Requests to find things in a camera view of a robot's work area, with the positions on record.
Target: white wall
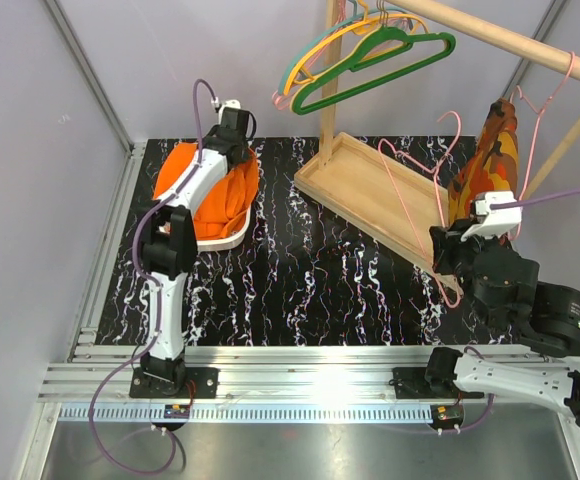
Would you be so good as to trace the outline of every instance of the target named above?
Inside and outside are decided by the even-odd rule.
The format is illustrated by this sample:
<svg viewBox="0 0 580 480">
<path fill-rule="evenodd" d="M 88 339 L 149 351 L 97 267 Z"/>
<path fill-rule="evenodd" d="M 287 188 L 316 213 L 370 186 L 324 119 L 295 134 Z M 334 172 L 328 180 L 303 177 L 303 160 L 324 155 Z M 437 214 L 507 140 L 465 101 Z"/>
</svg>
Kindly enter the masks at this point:
<svg viewBox="0 0 580 480">
<path fill-rule="evenodd" d="M 0 480 L 68 351 L 124 156 L 38 0 L 0 0 Z"/>
<path fill-rule="evenodd" d="M 250 108 L 261 136 L 318 135 L 318 113 L 299 117 L 278 112 L 270 95 L 290 60 L 323 31 L 325 0 L 61 3 L 134 140 L 193 135 L 190 90 L 199 76 L 222 98 L 238 97 Z M 550 1 L 443 3 L 532 35 Z M 444 28 L 431 24 L 432 31 Z M 464 132 L 478 134 L 487 106 L 505 88 L 517 58 L 456 36 L 457 49 L 449 58 L 341 103 L 337 127 L 357 135 L 454 134 L 452 121 L 435 121 L 447 110 L 458 110 Z M 424 57 L 421 49 L 417 52 L 416 58 Z M 394 59 L 344 76 L 340 86 L 357 85 L 408 63 Z M 205 113 L 208 124 L 210 109 Z"/>
<path fill-rule="evenodd" d="M 548 43 L 580 55 L 580 2 L 570 2 Z M 561 75 L 533 66 L 522 82 L 528 97 L 539 104 L 552 93 Z M 519 142 L 527 158 L 535 116 L 517 103 Z M 569 81 L 548 107 L 541 122 L 533 173 L 580 115 L 580 82 Z M 546 179 L 535 196 L 580 187 L 580 138 Z M 543 280 L 580 290 L 580 197 L 557 200 L 524 211 L 520 253 L 541 264 Z"/>
</svg>

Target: wooden post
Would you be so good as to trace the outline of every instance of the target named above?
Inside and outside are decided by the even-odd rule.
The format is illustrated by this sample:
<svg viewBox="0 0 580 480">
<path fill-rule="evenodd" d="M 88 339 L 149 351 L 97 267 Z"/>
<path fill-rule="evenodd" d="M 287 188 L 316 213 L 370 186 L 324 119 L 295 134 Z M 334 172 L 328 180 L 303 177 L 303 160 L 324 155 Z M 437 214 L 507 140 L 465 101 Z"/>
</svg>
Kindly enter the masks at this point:
<svg viewBox="0 0 580 480">
<path fill-rule="evenodd" d="M 557 148 L 550 154 L 548 159 L 541 165 L 541 168 L 534 176 L 530 184 L 528 185 L 528 189 L 526 190 L 526 198 L 530 198 L 534 192 L 537 191 L 539 185 L 543 183 L 546 179 L 548 174 L 552 171 L 554 167 L 557 166 L 561 157 L 563 157 L 566 152 L 570 149 L 572 144 L 575 142 L 580 135 L 580 117 L 575 122 L 575 124 L 570 128 L 570 131 L 566 134 L 565 137 L 561 140 Z"/>
<path fill-rule="evenodd" d="M 337 23 L 339 17 L 338 0 L 327 0 L 326 10 L 326 30 L 329 30 Z M 341 58 L 341 38 L 330 44 L 325 54 L 324 66 L 330 66 Z M 329 97 L 337 93 L 339 79 L 335 78 L 321 89 L 322 97 Z M 321 135 L 319 137 L 319 166 L 324 167 L 332 157 L 332 143 L 334 141 L 334 124 L 337 112 L 336 105 L 331 105 L 321 111 Z"/>
<path fill-rule="evenodd" d="M 565 74 L 570 66 L 571 57 L 568 52 L 524 37 L 434 0 L 386 1 L 551 70 Z M 580 80 L 580 57 L 577 57 L 571 77 Z"/>
</svg>

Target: orange camouflage fabric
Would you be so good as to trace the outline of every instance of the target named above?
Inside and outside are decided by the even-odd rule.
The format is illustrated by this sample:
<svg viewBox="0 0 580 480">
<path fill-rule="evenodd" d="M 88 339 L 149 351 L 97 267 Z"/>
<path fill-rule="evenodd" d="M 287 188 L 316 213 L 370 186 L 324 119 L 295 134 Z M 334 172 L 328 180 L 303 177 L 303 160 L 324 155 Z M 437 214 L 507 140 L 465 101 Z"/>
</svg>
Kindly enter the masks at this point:
<svg viewBox="0 0 580 480">
<path fill-rule="evenodd" d="M 470 216 L 477 194 L 487 191 L 516 192 L 519 148 L 514 105 L 500 98 L 490 106 L 477 151 L 448 187 L 450 225 Z"/>
</svg>

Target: black tabletop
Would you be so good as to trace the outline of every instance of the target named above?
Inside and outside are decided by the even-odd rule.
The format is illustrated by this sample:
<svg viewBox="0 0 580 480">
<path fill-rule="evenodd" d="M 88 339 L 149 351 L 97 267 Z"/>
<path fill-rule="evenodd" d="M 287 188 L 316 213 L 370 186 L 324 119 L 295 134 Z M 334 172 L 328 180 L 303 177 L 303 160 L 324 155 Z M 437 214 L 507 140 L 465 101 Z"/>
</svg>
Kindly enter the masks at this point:
<svg viewBox="0 0 580 480">
<path fill-rule="evenodd" d="M 362 138 L 376 146 L 378 138 Z M 450 137 L 392 137 L 427 166 Z M 130 205 L 97 343 L 144 343 L 148 289 L 131 261 L 138 215 L 160 166 L 181 140 L 150 140 Z M 294 185 L 316 153 L 316 138 L 256 139 L 260 185 L 244 242 L 200 253 L 182 299 L 190 345 L 416 345 L 507 342 L 478 325 L 470 309 L 449 310 L 431 277 L 324 208 Z M 462 137 L 440 178 L 474 154 Z M 401 208 L 397 197 L 388 198 Z"/>
</svg>

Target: green hanger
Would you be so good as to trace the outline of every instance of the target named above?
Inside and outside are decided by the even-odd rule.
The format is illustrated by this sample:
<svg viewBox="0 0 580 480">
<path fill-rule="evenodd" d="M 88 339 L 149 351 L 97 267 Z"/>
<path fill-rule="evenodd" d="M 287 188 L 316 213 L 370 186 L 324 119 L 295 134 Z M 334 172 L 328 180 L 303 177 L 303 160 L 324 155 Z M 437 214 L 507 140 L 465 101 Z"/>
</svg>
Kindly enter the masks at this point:
<svg viewBox="0 0 580 480">
<path fill-rule="evenodd" d="M 394 50 L 377 55 L 374 58 L 363 60 L 363 58 L 368 53 L 370 53 L 372 49 L 390 40 L 403 42 L 403 45 Z M 408 65 L 407 67 L 403 67 L 400 70 L 388 73 L 382 77 L 375 78 L 374 80 L 370 80 L 366 83 L 362 83 L 361 85 L 344 90 L 343 92 L 337 92 L 327 98 L 319 99 L 310 105 L 302 105 L 302 103 L 312 92 L 322 88 L 331 80 L 335 79 L 348 70 L 351 72 L 358 72 L 359 70 L 376 65 L 379 62 L 383 62 L 389 58 L 410 50 L 415 43 L 430 42 L 433 40 L 443 40 L 445 43 L 445 49 L 428 58 L 424 58 L 423 60 L 419 60 L 418 62 Z M 378 30 L 366 35 L 350 55 L 320 74 L 314 82 L 308 83 L 301 87 L 292 99 L 292 111 L 298 115 L 305 115 L 306 113 L 311 113 L 347 98 L 354 97 L 355 95 L 378 87 L 379 85 L 383 85 L 384 83 L 387 83 L 396 78 L 403 77 L 409 73 L 414 72 L 415 70 L 419 70 L 420 68 L 426 67 L 438 60 L 441 60 L 442 58 L 447 57 L 453 52 L 456 44 L 457 41 L 454 36 L 446 32 L 408 35 L 406 32 L 399 28 L 382 26 Z"/>
</svg>

